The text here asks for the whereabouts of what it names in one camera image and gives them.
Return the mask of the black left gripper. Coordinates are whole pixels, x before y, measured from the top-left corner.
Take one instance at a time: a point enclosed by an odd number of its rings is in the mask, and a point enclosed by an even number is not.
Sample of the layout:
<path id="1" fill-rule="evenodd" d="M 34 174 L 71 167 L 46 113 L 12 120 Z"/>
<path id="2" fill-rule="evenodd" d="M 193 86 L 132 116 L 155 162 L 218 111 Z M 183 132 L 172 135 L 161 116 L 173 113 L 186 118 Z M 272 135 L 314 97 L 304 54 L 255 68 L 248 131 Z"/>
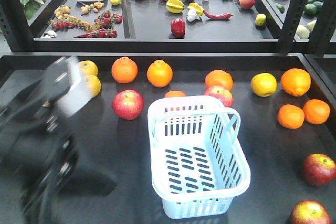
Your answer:
<path id="1" fill-rule="evenodd" d="M 66 59 L 1 106 L 1 167 L 44 172 L 71 169 L 78 155 L 74 135 L 56 102 L 69 90 Z"/>

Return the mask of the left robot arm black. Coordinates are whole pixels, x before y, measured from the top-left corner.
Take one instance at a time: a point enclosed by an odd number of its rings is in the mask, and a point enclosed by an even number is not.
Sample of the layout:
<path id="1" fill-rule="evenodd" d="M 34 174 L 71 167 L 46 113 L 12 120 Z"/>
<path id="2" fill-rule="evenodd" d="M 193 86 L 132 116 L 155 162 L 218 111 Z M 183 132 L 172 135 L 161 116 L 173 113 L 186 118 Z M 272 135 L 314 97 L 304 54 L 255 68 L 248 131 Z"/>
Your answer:
<path id="1" fill-rule="evenodd" d="M 70 118 L 92 99 L 75 56 L 60 57 L 1 103 L 1 164 L 23 181 L 28 223 L 58 223 L 61 190 L 108 195 L 115 177 L 83 157 Z"/>

